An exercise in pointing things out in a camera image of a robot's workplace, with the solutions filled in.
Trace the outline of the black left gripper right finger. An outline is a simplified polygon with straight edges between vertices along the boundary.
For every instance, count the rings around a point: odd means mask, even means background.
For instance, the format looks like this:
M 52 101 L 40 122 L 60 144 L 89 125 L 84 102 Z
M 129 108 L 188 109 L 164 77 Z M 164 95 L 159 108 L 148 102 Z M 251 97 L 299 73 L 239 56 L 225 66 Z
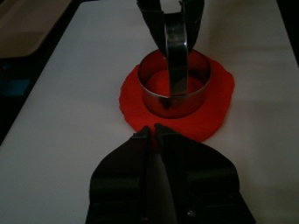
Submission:
M 239 192 L 232 162 L 208 145 L 163 126 L 155 137 L 177 224 L 256 224 Z

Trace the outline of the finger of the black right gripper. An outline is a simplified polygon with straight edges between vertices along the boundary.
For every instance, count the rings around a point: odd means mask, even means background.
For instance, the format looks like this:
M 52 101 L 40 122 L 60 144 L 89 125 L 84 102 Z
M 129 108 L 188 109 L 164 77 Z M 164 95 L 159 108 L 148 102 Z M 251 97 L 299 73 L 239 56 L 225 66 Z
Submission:
M 181 13 L 187 31 L 187 46 L 193 48 L 201 27 L 204 0 L 181 0 Z
M 136 0 L 153 42 L 161 53 L 165 53 L 164 12 L 160 0 Z

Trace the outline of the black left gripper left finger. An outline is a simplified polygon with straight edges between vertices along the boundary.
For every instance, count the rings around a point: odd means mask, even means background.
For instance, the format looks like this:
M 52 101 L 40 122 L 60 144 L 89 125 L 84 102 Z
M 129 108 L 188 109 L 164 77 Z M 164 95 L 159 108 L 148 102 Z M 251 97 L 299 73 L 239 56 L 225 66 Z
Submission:
M 144 224 L 151 130 L 144 126 L 101 159 L 88 189 L 85 224 Z

